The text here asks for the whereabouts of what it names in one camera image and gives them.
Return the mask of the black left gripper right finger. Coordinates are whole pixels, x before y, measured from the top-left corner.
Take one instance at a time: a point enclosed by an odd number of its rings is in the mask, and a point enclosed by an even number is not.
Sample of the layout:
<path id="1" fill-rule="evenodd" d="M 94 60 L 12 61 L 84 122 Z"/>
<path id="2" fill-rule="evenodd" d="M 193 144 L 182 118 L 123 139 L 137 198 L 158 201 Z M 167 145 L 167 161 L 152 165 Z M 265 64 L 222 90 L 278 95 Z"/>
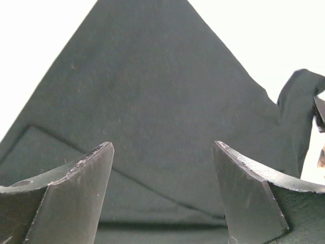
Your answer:
<path id="1" fill-rule="evenodd" d="M 287 175 L 215 141 L 229 243 L 324 243 L 324 186 Z"/>

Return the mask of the black t-shirt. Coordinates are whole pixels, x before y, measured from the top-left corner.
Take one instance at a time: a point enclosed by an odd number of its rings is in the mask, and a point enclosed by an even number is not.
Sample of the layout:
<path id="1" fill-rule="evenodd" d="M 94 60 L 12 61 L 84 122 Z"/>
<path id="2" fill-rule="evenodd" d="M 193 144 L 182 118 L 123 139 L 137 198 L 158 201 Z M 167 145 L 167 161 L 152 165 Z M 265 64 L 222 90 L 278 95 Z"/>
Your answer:
<path id="1" fill-rule="evenodd" d="M 1 142 L 1 187 L 111 142 L 94 243 L 229 243 L 215 141 L 301 179 L 322 91 L 301 69 L 272 102 L 188 1 L 98 1 Z"/>

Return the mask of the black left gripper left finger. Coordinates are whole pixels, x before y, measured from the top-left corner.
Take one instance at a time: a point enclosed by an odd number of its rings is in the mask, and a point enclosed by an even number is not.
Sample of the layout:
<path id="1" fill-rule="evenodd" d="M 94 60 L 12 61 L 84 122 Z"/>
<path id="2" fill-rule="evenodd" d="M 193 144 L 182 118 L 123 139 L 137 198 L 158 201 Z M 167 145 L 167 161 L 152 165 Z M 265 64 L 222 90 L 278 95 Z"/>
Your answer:
<path id="1" fill-rule="evenodd" d="M 104 142 L 55 169 L 1 187 L 1 243 L 94 243 L 114 158 Z"/>

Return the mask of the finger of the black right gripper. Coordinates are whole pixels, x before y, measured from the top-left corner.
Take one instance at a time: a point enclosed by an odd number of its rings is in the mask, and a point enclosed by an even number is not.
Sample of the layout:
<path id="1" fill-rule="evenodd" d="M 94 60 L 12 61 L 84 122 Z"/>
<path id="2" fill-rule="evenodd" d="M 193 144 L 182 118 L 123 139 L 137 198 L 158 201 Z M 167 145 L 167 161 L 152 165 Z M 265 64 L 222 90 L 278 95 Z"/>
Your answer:
<path id="1" fill-rule="evenodd" d="M 315 119 L 320 133 L 324 133 L 324 100 L 318 96 L 314 97 Z"/>

